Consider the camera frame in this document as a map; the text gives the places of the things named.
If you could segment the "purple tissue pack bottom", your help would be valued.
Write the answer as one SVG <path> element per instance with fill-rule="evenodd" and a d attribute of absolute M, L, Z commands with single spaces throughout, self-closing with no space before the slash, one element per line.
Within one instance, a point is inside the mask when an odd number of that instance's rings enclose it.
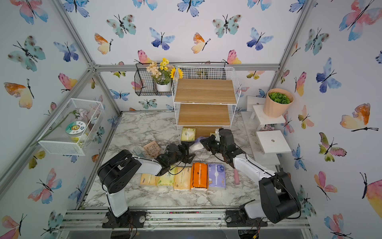
<path fill-rule="evenodd" d="M 207 137 L 204 137 L 204 136 L 201 136 L 201 137 L 198 137 L 195 142 L 190 146 L 189 150 L 190 151 L 197 151 L 197 150 L 201 150 L 201 149 L 204 149 L 204 146 L 203 144 L 201 143 L 201 141 L 203 139 L 207 139 Z"/>

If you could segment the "purple tissue pack shelf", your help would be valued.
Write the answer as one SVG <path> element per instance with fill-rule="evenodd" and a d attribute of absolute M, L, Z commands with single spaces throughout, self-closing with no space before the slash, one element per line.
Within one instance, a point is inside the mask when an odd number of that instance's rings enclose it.
<path fill-rule="evenodd" d="M 225 190 L 226 175 L 223 164 L 212 163 L 208 164 L 209 190 Z"/>

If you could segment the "orange tissue pack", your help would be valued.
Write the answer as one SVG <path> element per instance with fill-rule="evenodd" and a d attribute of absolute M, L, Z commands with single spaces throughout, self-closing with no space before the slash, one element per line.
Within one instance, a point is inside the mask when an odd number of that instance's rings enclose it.
<path fill-rule="evenodd" d="M 193 163 L 190 189 L 191 191 L 205 192 L 209 187 L 208 165 L 205 163 Z"/>

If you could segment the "beige tissue pack top shelf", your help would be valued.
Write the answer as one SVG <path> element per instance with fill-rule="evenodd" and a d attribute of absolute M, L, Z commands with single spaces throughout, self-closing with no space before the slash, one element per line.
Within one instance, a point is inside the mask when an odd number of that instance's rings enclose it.
<path fill-rule="evenodd" d="M 175 170 L 175 182 L 174 182 L 174 190 L 178 191 L 189 191 L 191 188 L 191 167 L 176 167 Z"/>

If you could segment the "yellow green tissue pack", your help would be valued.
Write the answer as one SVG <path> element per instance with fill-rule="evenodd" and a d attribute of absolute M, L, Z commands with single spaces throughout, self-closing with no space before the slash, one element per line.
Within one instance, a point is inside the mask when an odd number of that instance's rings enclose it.
<path fill-rule="evenodd" d="M 158 187 L 174 187 L 175 174 L 177 173 L 177 167 L 171 168 L 171 170 L 164 175 L 158 177 L 157 186 Z"/>

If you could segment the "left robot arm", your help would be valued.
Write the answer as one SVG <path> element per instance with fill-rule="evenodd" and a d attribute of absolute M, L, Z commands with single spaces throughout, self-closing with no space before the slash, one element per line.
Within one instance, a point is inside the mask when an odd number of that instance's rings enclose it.
<path fill-rule="evenodd" d="M 124 188 L 135 174 L 162 176 L 169 173 L 177 163 L 191 164 L 196 155 L 190 153 L 190 145 L 190 142 L 185 141 L 178 145 L 171 143 L 155 159 L 135 156 L 124 149 L 104 163 L 98 169 L 97 175 L 106 192 L 112 215 L 119 218 L 128 211 Z"/>

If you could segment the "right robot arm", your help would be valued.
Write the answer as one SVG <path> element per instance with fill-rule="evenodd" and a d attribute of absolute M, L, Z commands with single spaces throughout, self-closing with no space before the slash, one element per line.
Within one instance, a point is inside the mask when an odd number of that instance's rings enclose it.
<path fill-rule="evenodd" d="M 221 154 L 225 163 L 257 183 L 260 200 L 252 200 L 240 207 L 239 215 L 243 224 L 263 218 L 273 224 L 284 219 L 299 218 L 293 217 L 301 213 L 301 204 L 289 176 L 285 172 L 269 170 L 249 157 L 237 146 L 231 130 L 221 128 L 218 137 L 211 135 L 202 139 L 201 144 L 213 155 Z"/>

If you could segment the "white lower step shelf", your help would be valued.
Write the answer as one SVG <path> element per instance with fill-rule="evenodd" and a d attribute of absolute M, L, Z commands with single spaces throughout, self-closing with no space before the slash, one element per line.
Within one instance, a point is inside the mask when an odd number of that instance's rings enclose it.
<path fill-rule="evenodd" d="M 291 152 L 291 148 L 289 147 L 283 133 L 280 130 L 258 131 L 256 132 L 256 135 L 264 154 L 283 154 Z"/>

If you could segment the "white step shelf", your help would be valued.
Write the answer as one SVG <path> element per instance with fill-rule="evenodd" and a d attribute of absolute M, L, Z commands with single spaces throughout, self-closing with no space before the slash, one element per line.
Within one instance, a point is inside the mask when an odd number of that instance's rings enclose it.
<path fill-rule="evenodd" d="M 257 127 L 257 131 L 260 131 L 267 124 L 282 124 L 285 122 L 283 116 L 273 118 L 264 113 L 265 101 L 265 98 L 247 96 L 247 111 L 241 112 L 241 116 L 248 128 L 254 129 Z"/>
<path fill-rule="evenodd" d="M 283 133 L 280 130 L 258 131 L 256 132 L 256 135 L 264 154 L 283 154 L 291 152 L 291 148 L 289 147 Z"/>

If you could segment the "white upper step shelf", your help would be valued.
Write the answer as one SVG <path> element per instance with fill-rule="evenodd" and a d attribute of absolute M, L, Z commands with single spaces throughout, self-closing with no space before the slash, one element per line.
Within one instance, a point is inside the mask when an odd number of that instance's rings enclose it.
<path fill-rule="evenodd" d="M 267 124 L 282 124 L 285 122 L 283 116 L 273 118 L 264 113 L 265 101 L 265 98 L 247 96 L 247 111 L 241 112 L 241 116 L 248 128 L 254 129 L 257 127 L 257 131 L 260 131 Z"/>

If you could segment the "purple pink garden fork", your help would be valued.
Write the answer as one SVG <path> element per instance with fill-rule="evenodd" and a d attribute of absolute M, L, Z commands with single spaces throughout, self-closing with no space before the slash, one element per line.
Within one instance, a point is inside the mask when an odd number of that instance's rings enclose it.
<path fill-rule="evenodd" d="M 234 182 L 235 182 L 235 185 L 240 184 L 240 177 L 239 177 L 239 173 L 237 169 L 234 169 Z"/>

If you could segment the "white pot with flowers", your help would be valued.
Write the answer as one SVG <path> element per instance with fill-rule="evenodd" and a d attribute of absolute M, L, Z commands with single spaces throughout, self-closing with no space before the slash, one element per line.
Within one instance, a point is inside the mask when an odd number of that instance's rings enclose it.
<path fill-rule="evenodd" d="M 151 62 L 146 67 L 146 71 L 151 74 L 159 93 L 170 92 L 172 82 L 177 82 L 184 77 L 183 71 L 171 65 L 167 58 L 163 58 L 160 64 L 157 64 L 156 61 Z"/>

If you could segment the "pink pot green plant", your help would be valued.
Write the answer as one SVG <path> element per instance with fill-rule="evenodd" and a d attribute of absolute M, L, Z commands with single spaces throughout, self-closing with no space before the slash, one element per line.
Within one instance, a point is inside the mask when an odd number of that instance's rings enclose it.
<path fill-rule="evenodd" d="M 292 105 L 293 101 L 294 97 L 289 91 L 271 89 L 266 94 L 263 111 L 269 117 L 278 118 Z"/>

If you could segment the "artificial pink rose stem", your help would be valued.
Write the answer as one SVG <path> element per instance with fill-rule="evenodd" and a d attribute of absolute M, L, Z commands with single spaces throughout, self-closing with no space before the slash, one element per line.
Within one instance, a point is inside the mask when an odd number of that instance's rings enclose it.
<path fill-rule="evenodd" d="M 81 138 L 82 141 L 85 141 L 96 124 L 102 121 L 103 113 L 104 106 L 100 101 L 72 99 L 60 111 L 37 142 L 73 142 L 65 133 L 65 129 L 68 124 L 74 121 L 84 121 L 87 124 L 86 134 L 83 134 Z"/>

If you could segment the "round green lidded jar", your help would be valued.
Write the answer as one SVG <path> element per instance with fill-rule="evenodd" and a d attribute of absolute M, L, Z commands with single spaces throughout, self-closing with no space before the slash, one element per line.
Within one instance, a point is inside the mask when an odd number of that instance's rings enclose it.
<path fill-rule="evenodd" d="M 69 138 L 77 143 L 81 140 L 83 134 L 86 134 L 87 124 L 84 121 L 74 121 L 67 125 L 65 133 Z"/>

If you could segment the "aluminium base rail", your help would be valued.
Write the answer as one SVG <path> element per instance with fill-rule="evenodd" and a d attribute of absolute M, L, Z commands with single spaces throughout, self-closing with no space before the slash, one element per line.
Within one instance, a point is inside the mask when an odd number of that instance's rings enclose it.
<path fill-rule="evenodd" d="M 312 239 L 304 214 L 272 223 L 245 222 L 238 207 L 133 207 L 116 220 L 108 210 L 70 210 L 59 229 L 60 239 Z"/>

